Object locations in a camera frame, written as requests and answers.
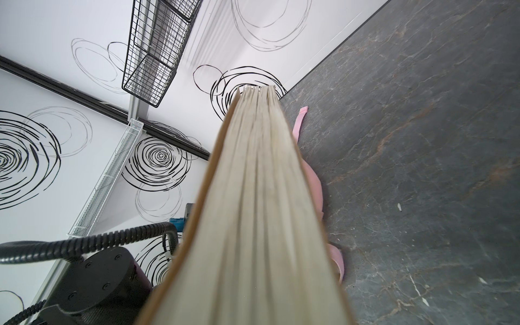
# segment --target black metal mesh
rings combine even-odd
[[[122,88],[157,107],[170,86],[201,0],[134,0]]]

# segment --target black strip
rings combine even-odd
[[[3,56],[0,56],[0,68],[21,78],[24,78],[25,80],[29,80],[30,82],[45,89],[48,89],[56,94],[62,95],[63,97],[75,101],[83,106],[93,109],[96,112],[106,115],[116,121],[119,121],[123,124],[128,124],[127,112],[119,108],[104,104],[90,95],[82,93],[79,90],[69,87],[66,84],[62,84],[54,79],[51,79],[32,69],[24,67]],[[210,153],[204,150],[203,148],[200,148],[184,139],[177,138],[165,132],[163,129],[153,125],[147,120],[139,120],[144,123],[143,130],[145,130],[147,134],[151,135],[152,137],[160,139],[179,149],[185,150],[186,152],[194,154],[197,157],[200,157],[204,160],[208,160],[210,158]]]

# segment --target book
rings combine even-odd
[[[273,86],[237,92],[138,325],[354,324]]]

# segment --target black cable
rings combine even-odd
[[[47,301],[47,299],[44,299],[44,300],[40,301],[39,303],[34,304],[27,309],[24,309],[23,311],[16,314],[16,316],[14,316],[13,318],[6,321],[4,323],[4,325],[18,325],[19,323],[21,323],[24,320],[28,319],[29,317],[33,316],[38,311],[42,310],[42,307],[46,301]]]
[[[3,243],[0,244],[0,264],[32,263],[59,258],[70,261],[81,257],[83,254],[162,235],[168,236],[170,253],[173,254],[179,244],[177,228],[172,223],[163,222],[102,235],[53,242],[15,241]]]

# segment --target pink fabric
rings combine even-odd
[[[298,138],[300,137],[300,128],[302,127],[303,117],[307,113],[308,106],[302,107],[294,122],[293,127],[293,137],[298,143]],[[318,178],[318,175],[313,171],[313,169],[307,164],[305,160],[302,159],[303,170],[305,172],[305,176],[307,176],[307,180],[310,186],[310,194],[313,197],[314,205],[316,209],[318,209],[320,220],[323,220],[323,189],[321,188],[321,182]],[[345,264],[343,263],[343,255],[341,251],[331,244],[328,244],[329,255],[331,259],[336,263],[338,270],[340,272],[339,281],[343,280],[343,275],[345,274]]]

